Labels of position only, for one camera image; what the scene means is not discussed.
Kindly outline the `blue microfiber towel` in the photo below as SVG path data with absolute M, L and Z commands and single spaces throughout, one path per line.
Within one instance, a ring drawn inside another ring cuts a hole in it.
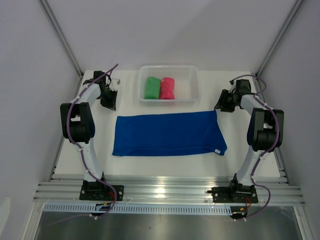
M 216 153 L 227 144 L 214 110 L 119 116 L 113 152 L 119 157 L 171 157 Z

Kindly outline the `green microfiber towel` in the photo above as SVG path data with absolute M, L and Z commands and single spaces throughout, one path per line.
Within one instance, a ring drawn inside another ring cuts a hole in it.
M 161 80 L 157 77 L 148 77 L 145 82 L 144 99 L 157 100 L 161 89 Z

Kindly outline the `pink microfiber towel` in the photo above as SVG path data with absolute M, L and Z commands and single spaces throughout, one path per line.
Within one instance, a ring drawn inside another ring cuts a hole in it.
M 164 77 L 160 83 L 159 99 L 174 100 L 175 99 L 174 89 L 175 89 L 175 80 L 170 77 Z

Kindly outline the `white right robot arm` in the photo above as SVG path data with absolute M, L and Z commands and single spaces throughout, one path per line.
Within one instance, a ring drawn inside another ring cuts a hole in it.
M 235 174 L 238 184 L 255 185 L 255 172 L 266 155 L 280 147 L 283 141 L 284 111 L 274 109 L 252 92 L 246 75 L 230 80 L 230 89 L 224 89 L 214 109 L 232 113 L 238 107 L 250 114 L 246 140 L 248 152 L 239 171 Z

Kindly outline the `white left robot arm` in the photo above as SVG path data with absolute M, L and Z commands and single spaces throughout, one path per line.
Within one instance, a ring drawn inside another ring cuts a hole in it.
M 106 109 L 117 109 L 118 80 L 112 78 L 112 72 L 112 69 L 94 71 L 93 78 L 83 82 L 79 94 L 71 102 L 60 105 L 63 137 L 78 151 L 84 180 L 88 183 L 97 182 L 90 191 L 97 200 L 105 199 L 109 188 L 104 184 L 104 171 L 98 164 L 94 147 L 96 125 L 91 108 L 98 100 Z

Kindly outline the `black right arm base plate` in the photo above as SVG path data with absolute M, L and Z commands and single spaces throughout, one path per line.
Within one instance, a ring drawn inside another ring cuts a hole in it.
M 239 183 L 236 173 L 229 182 L 229 186 L 212 187 L 210 190 L 207 190 L 206 193 L 212 196 L 214 203 L 258 203 L 258 195 L 255 186 L 253 184 L 243 185 Z

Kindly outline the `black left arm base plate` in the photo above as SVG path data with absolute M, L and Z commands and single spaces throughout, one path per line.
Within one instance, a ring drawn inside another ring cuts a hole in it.
M 112 185 L 115 192 L 111 187 L 102 184 L 98 181 L 96 182 L 88 182 L 86 180 L 83 181 L 79 199 L 81 201 L 114 201 L 115 197 L 117 201 L 123 200 L 124 189 L 123 185 Z

